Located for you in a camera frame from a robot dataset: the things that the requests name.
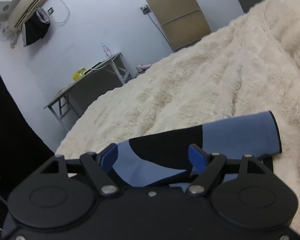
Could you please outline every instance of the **silver screw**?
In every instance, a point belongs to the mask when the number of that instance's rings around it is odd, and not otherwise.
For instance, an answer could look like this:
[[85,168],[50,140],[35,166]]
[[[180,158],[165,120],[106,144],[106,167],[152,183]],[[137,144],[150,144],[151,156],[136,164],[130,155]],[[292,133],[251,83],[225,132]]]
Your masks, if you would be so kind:
[[290,239],[290,237],[287,235],[283,235],[280,237],[280,240],[289,240],[289,239]]
[[16,236],[16,240],[26,240],[24,236]]
[[114,185],[105,185],[101,188],[103,194],[109,195],[117,192],[117,187]]
[[200,185],[192,185],[188,188],[188,191],[192,194],[200,194],[204,192],[204,187]]
[[157,195],[157,193],[155,191],[148,192],[149,197],[155,197],[156,195]]

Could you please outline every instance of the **air conditioner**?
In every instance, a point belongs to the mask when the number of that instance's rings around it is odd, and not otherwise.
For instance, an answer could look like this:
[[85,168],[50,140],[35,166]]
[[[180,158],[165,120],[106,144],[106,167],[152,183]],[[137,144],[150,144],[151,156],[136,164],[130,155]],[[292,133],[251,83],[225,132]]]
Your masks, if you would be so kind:
[[46,0],[21,0],[8,18],[8,24],[12,31],[17,31],[34,12],[34,9],[42,6]]

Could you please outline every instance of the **plastic bottle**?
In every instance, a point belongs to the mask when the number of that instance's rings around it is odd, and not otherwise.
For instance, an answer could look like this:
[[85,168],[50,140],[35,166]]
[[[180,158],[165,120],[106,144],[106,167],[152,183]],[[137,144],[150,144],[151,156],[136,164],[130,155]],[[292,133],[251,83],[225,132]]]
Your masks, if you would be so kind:
[[109,50],[108,46],[104,45],[103,42],[101,42],[101,45],[102,45],[103,51],[105,52],[105,54],[107,55],[107,57],[111,57],[112,53]]

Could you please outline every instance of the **beige plush blanket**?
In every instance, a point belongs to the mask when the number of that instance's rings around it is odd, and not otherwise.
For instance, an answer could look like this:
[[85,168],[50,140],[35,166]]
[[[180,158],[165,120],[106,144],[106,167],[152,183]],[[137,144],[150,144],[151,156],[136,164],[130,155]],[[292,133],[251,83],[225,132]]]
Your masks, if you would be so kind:
[[282,154],[274,172],[297,194],[300,233],[300,0],[266,0],[196,45],[93,102],[57,153],[271,110]]

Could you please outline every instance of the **triangular cutout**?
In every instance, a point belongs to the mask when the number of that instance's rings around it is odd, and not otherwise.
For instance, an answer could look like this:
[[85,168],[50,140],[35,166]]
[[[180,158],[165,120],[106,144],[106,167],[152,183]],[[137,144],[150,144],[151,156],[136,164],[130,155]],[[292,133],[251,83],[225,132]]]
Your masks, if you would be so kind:
[[253,161],[248,161],[248,173],[266,174],[258,165]]
[[50,163],[48,167],[46,167],[41,173],[47,174],[47,173],[58,173],[59,172],[59,162],[53,161]]

